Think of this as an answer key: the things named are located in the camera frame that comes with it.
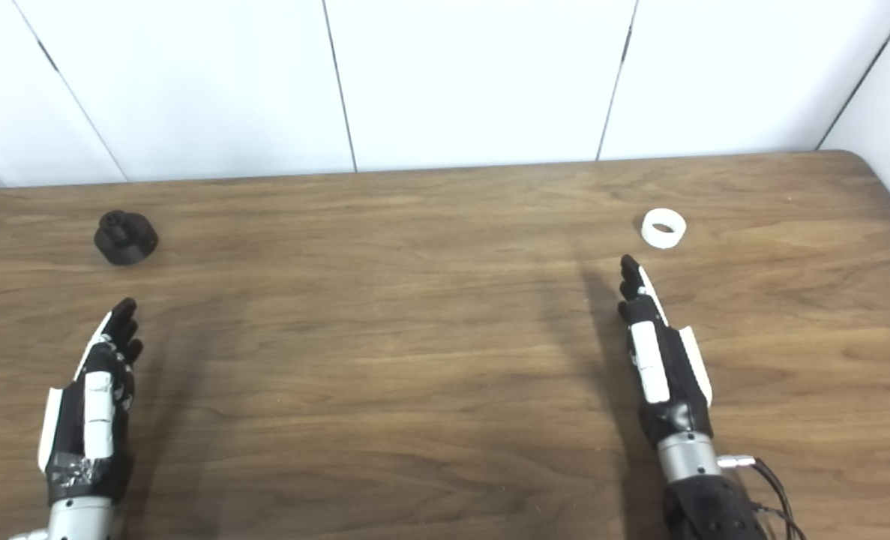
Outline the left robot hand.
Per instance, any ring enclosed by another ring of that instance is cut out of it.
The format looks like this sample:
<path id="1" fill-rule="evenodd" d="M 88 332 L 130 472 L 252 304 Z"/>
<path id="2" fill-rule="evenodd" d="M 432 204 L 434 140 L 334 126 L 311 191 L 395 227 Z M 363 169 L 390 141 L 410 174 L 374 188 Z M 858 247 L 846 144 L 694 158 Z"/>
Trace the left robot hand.
<path id="1" fill-rule="evenodd" d="M 118 503 L 127 491 L 135 468 L 128 444 L 133 366 L 143 348 L 136 310 L 133 298 L 123 298 L 88 339 L 70 383 L 48 390 L 37 467 L 51 506 L 74 498 Z"/>

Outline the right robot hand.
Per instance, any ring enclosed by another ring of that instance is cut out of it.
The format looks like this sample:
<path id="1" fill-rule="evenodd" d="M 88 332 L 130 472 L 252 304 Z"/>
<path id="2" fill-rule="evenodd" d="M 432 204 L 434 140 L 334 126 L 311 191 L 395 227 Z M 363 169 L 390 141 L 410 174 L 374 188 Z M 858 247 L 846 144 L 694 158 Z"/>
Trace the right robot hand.
<path id="1" fill-rule="evenodd" d="M 628 356 L 640 384 L 641 430 L 653 447 L 680 434 L 712 438 L 711 382 L 694 332 L 668 322 L 646 270 L 632 256 L 622 256 L 620 270 L 617 312 L 627 327 Z"/>

